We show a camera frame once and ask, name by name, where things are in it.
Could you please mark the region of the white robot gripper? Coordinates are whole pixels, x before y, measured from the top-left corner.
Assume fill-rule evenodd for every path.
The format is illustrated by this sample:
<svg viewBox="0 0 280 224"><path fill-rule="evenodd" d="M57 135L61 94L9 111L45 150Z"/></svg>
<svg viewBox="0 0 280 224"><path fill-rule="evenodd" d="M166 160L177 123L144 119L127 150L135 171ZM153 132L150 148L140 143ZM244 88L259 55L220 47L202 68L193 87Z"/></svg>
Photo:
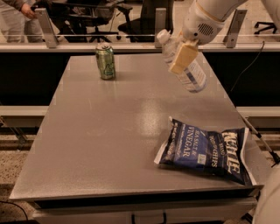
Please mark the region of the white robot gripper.
<svg viewBox="0 0 280 224"><path fill-rule="evenodd" d="M169 71L181 74L198 56L198 43L200 45L210 43L221 31L224 24L224 21L220 21L206 12L199 0L193 0L185 14L182 26L182 35L189 40L178 45Z"/></svg>

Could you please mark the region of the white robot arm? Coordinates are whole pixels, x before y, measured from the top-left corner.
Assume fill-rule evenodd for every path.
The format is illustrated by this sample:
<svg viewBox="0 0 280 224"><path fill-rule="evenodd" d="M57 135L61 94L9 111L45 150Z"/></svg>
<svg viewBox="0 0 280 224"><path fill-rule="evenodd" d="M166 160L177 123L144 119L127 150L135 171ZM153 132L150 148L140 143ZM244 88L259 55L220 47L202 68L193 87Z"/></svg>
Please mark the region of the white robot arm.
<svg viewBox="0 0 280 224"><path fill-rule="evenodd" d="M193 0L184 16L177 48L170 71L181 74L197 57L197 45L210 43L223 29L226 20L248 0Z"/></svg>

